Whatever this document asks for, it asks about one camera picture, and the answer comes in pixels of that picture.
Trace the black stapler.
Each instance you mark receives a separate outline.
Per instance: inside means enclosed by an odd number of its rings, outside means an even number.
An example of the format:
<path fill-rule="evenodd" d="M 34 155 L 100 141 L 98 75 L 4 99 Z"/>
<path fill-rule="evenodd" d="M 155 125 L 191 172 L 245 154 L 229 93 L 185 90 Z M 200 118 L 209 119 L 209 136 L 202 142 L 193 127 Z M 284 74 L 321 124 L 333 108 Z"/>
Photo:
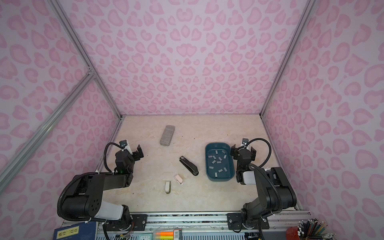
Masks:
<path fill-rule="evenodd" d="M 187 170 L 189 170 L 191 174 L 193 174 L 193 176 L 199 175 L 198 167 L 192 162 L 190 162 L 187 158 L 185 158 L 184 156 L 181 156 L 179 161 L 182 163 L 184 167 L 187 168 Z"/>

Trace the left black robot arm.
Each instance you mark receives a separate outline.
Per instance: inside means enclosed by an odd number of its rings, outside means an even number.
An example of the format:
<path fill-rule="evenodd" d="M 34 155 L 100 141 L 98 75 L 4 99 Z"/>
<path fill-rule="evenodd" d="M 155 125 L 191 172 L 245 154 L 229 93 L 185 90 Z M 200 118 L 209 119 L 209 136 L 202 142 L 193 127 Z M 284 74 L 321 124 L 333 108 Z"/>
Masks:
<path fill-rule="evenodd" d="M 134 220 L 129 207 L 111 204 L 103 200 L 107 190 L 127 188 L 134 178 L 135 163 L 144 157 L 141 146 L 131 151 L 125 141 L 120 144 L 108 143 L 119 147 L 116 152 L 115 170 L 106 172 L 88 172 L 76 175 L 61 192 L 58 203 L 58 216 L 70 222 L 100 222 L 106 230 L 132 230 Z"/>

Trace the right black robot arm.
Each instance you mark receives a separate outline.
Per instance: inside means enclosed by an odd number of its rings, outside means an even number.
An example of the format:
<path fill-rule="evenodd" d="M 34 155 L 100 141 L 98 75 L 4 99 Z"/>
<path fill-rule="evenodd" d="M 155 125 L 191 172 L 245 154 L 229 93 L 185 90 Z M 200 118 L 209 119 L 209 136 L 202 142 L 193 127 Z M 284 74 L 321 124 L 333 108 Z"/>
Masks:
<path fill-rule="evenodd" d="M 239 213 L 227 214 L 229 230 L 239 233 L 245 229 L 269 229 L 269 216 L 297 204 L 296 194 L 286 174 L 281 167 L 264 169 L 254 165 L 254 148 L 248 150 L 244 146 L 232 146 L 231 156 L 237 161 L 237 182 L 241 185 L 256 185 L 258 197 L 245 203 Z"/>

